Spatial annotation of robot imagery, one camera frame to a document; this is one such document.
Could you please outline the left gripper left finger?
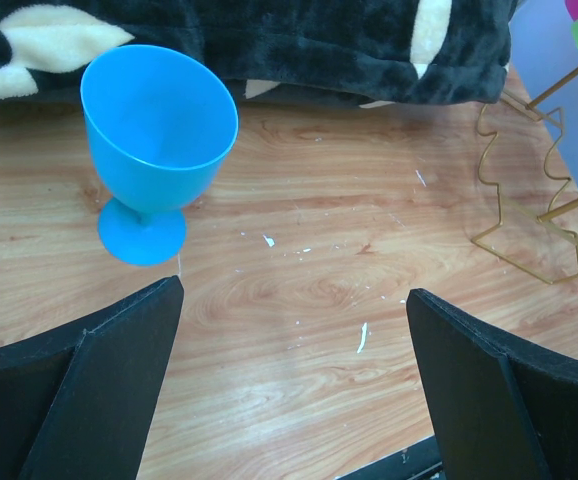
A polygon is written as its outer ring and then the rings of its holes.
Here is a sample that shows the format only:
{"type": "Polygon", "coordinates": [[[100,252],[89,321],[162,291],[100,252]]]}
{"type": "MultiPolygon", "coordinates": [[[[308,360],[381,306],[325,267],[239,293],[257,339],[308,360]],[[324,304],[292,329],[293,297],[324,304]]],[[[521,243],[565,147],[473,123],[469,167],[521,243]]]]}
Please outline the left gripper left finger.
{"type": "Polygon", "coordinates": [[[134,479],[184,290],[162,278],[0,347],[0,479],[134,479]]]}

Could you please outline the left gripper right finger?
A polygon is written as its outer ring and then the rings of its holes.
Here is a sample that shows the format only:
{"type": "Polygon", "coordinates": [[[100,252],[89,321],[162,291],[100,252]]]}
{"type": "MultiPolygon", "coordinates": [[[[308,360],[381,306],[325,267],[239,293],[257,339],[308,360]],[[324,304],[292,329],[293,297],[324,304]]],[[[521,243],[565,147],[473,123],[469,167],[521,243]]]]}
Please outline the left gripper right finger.
{"type": "Polygon", "coordinates": [[[412,290],[407,319],[448,479],[578,479],[578,360],[412,290]]]}

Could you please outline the blue wine glass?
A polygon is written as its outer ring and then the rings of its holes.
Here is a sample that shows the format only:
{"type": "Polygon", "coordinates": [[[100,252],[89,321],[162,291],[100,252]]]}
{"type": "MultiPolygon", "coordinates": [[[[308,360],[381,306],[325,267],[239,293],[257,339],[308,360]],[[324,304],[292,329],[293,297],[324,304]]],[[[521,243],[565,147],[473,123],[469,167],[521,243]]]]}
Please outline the blue wine glass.
{"type": "Polygon", "coordinates": [[[181,250],[183,207],[211,185],[239,130],[233,97],[195,59],[151,45],[113,48],[80,85],[93,165],[111,198],[98,233],[105,249],[135,266],[181,250]]]}

